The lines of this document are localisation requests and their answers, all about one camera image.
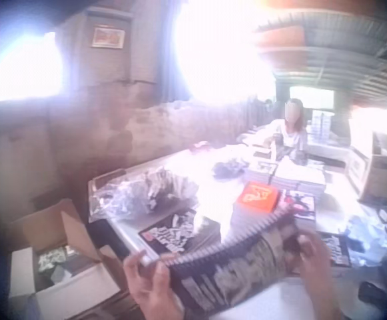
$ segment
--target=woman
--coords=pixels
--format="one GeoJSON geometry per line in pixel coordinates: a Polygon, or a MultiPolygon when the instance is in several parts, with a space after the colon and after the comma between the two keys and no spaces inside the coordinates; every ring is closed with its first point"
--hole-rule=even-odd
{"type": "Polygon", "coordinates": [[[307,132],[304,128],[304,107],[300,99],[289,99],[285,105],[285,119],[274,120],[266,129],[257,133],[260,143],[269,146],[280,138],[285,147],[296,151],[307,148],[307,132]]]}

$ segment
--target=long hair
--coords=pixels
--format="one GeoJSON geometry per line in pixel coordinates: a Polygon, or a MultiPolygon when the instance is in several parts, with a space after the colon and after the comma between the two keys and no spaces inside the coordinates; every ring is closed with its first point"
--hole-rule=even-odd
{"type": "Polygon", "coordinates": [[[304,128],[304,105],[302,104],[302,101],[300,99],[289,99],[286,103],[294,103],[298,108],[300,108],[300,116],[298,117],[297,121],[295,121],[294,124],[294,130],[296,132],[300,132],[304,128]]]}

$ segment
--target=clear plastic wrap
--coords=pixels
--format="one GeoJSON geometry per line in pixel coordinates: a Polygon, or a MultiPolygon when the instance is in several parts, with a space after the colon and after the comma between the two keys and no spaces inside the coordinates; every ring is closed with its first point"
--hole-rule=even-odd
{"type": "Polygon", "coordinates": [[[179,200],[191,199],[198,185],[165,167],[118,177],[90,195],[90,221],[136,219],[179,200]]]}

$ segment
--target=metal ceiling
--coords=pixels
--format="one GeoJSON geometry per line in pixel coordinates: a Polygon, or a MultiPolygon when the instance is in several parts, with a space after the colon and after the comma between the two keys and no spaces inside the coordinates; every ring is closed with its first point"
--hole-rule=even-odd
{"type": "Polygon", "coordinates": [[[260,31],[299,25],[306,47],[273,47],[302,51],[301,69],[275,69],[278,81],[350,91],[353,98],[387,107],[387,21],[337,12],[282,11],[261,23],[260,31]]]}

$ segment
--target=picture frame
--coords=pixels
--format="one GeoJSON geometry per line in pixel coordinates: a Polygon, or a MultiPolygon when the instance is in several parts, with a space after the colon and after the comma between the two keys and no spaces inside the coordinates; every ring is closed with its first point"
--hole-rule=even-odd
{"type": "Polygon", "coordinates": [[[94,48],[122,49],[125,41],[125,30],[97,26],[94,28],[94,48]]]}

